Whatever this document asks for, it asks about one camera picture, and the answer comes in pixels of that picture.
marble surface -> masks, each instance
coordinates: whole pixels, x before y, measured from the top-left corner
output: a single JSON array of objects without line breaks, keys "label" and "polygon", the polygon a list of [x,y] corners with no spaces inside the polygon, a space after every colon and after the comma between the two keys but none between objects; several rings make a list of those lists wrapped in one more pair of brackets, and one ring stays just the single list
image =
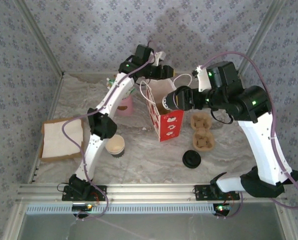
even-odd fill
[{"label": "marble surface", "polygon": [[[176,85],[185,84],[186,79]],[[55,118],[66,118],[85,114],[88,108],[95,108],[107,93],[106,80],[90,74],[74,77],[65,75]],[[182,155],[193,150],[193,129],[190,126],[192,111],[185,112],[181,133],[177,138],[159,142],[152,127],[145,99],[137,91],[133,95],[135,112],[130,117],[115,116],[117,134],[125,139],[125,154],[113,158],[105,149],[97,162],[94,174],[96,184],[130,183],[208,183],[222,172],[249,171],[255,165],[252,150],[237,122],[231,125],[213,121],[211,131],[216,146],[210,152],[201,152],[202,162],[195,169],[182,163]],[[227,120],[224,112],[216,117]],[[84,141],[87,143],[90,129],[84,119]],[[36,182],[67,182],[77,169],[81,159],[67,159],[58,162],[41,162]]]}]

